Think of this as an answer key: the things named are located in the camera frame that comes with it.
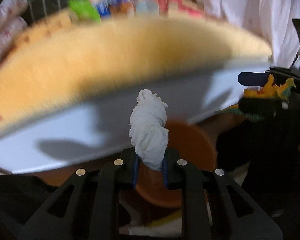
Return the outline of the white pink curtain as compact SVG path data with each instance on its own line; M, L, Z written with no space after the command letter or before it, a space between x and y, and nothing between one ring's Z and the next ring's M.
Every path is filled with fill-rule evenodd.
M300 0L196 0L208 15L262 36L271 45L273 64L291 67L300 51L293 25Z

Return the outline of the white tissue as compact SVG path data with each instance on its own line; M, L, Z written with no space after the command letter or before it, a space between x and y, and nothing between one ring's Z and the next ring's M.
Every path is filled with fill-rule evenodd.
M151 170L160 171L168 145L168 105L148 89L139 91L130 116L129 137L135 153Z

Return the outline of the white floral folded quilt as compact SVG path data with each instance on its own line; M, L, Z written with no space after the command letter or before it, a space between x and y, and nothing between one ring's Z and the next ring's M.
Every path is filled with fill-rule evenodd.
M22 14L28 9L27 0L3 0L0 4L0 63L13 41L27 27Z

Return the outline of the blue white snack wrapper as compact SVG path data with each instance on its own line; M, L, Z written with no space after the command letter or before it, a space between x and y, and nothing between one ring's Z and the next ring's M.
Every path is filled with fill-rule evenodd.
M93 2L93 6L98 12L100 18L110 17L121 14L122 4L125 0L97 0Z

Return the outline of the orange round trash bin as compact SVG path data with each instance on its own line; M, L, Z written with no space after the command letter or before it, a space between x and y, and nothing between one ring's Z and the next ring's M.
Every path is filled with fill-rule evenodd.
M166 208L181 207L181 191L174 172L187 164L212 172L216 167L216 151L208 135L198 126L184 121L169 121L168 153L162 162L163 171L153 171L141 163L137 193L149 203Z

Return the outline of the yellow floral fleece blanket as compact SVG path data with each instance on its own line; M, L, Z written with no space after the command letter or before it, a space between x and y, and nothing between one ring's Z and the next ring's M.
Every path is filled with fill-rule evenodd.
M261 37L209 18L135 16L76 24L6 57L0 66L0 136L92 96L271 56Z

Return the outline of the white bed frame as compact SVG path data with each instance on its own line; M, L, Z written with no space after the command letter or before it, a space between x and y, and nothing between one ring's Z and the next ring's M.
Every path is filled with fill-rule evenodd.
M138 92L149 89L167 103L168 121L198 123L235 104L241 72L262 73L269 62L228 62L109 95L33 119L0 137L0 172L23 174L103 158L130 146L129 119Z

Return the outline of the yellow green dinosaur toy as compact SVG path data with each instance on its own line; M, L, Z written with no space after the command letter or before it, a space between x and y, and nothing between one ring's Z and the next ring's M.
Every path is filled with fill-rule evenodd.
M237 104L217 111L217 114L230 113L243 116L250 121L262 120L266 115L275 112L278 103L288 102L292 88L296 88L292 77L278 86L274 82L274 76L270 74L268 82L263 87L258 90L245 89Z

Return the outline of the green seaweed snack bag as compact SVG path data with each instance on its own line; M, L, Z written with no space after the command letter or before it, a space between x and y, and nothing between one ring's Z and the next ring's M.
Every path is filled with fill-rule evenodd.
M101 21L97 9L90 0L68 0L68 8L79 21Z

